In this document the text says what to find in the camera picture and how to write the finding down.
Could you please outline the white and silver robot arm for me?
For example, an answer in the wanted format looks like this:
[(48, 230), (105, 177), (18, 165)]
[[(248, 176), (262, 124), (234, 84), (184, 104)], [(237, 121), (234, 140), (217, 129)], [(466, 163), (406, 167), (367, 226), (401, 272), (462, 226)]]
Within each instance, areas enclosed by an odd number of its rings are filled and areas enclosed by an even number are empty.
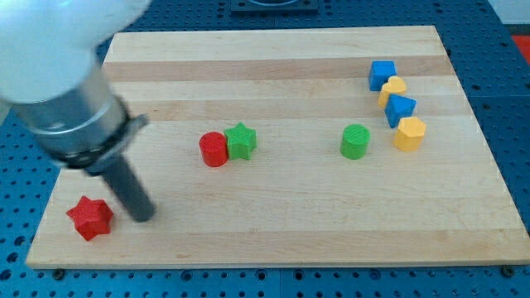
[(41, 148), (96, 172), (146, 125), (104, 77), (100, 43), (135, 22), (150, 0), (2, 0), (1, 100)]

